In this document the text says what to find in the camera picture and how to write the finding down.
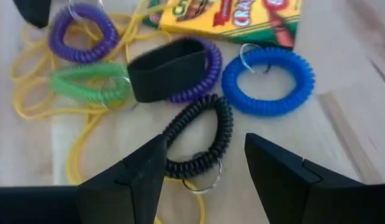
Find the yellow string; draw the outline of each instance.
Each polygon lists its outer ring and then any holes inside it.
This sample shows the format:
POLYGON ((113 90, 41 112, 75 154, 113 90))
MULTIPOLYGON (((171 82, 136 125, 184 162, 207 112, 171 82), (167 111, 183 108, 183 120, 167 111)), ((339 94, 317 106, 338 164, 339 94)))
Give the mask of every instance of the yellow string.
MULTIPOLYGON (((109 17, 112 21, 115 20, 126 20, 129 19, 129 24, 122 26, 114 22, 115 28, 118 30, 121 40, 118 45, 113 49, 113 51, 108 54, 103 60, 112 61, 116 58, 122 50, 125 54, 125 63, 130 59, 129 55, 129 45, 136 40, 146 40, 156 37, 158 35, 165 35, 169 40, 172 39, 172 36, 168 32, 157 31, 153 34, 138 35, 138 25, 143 18, 149 14, 163 11, 168 7, 174 7, 175 5, 159 5, 147 9, 144 13, 140 13, 142 8, 146 5, 148 0, 142 0, 135 13, 130 16, 124 13, 115 13, 110 14, 109 17)), ((95 42, 99 41, 102 38, 102 33, 98 29, 89 28, 87 23, 82 24, 72 24, 69 27, 68 34, 74 34, 76 32, 84 32, 90 38, 90 44, 93 45, 95 42)), ((39 85, 44 85, 48 81, 48 77, 43 77, 42 73, 46 67, 50 67, 51 71, 58 68, 58 59, 50 51, 48 47, 48 37, 42 40, 31 41, 28 38, 27 27, 24 27, 22 38, 26 45, 29 47, 29 50, 24 51, 20 56, 15 59, 12 67, 10 69, 10 79, 14 82, 15 88, 13 93, 13 106, 17 113, 25 119, 39 119, 46 118, 55 114, 63 113, 81 113, 86 114, 85 127, 82 133, 78 136, 76 141, 73 143, 72 148, 68 153, 68 158, 66 161, 66 172, 71 184, 80 184, 84 181, 81 172, 80 172, 80 156, 83 149, 83 144, 86 141, 88 135, 91 131, 97 126, 101 121, 102 117, 108 112, 108 110, 102 106, 96 106, 89 104, 87 108, 61 108, 61 109, 49 109, 53 104, 56 94, 50 92, 48 97, 36 105, 25 107, 23 102, 28 94, 39 85), (19 73, 19 68, 22 63, 29 59, 31 55, 38 52, 43 53, 43 57, 37 62, 37 64, 26 74, 17 75, 19 73)), ((96 80, 90 80, 88 85, 93 86, 96 80)), ((165 180, 171 180, 174 182, 180 182, 180 180, 165 178, 165 180)), ((197 189, 192 183, 186 182, 186 184, 191 189, 197 189)), ((203 197, 197 195, 198 205, 200 209, 200 219, 199 224, 205 223, 205 205, 203 203, 203 197)), ((155 217, 156 224, 162 224, 162 222, 155 217)))

